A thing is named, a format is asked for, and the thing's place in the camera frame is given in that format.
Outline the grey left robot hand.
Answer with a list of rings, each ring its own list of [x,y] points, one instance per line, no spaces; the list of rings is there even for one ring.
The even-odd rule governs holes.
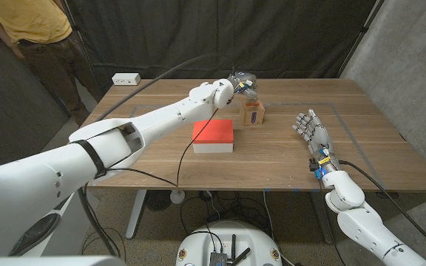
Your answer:
[[[257,94],[257,77],[249,72],[235,72],[227,77],[234,87],[234,93],[245,95],[247,98],[256,100]]]

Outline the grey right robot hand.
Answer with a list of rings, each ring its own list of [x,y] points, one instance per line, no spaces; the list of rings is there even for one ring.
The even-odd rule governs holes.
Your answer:
[[[299,113],[292,128],[308,144],[316,160],[322,160],[333,152],[332,139],[313,109],[309,109],[308,114]]]

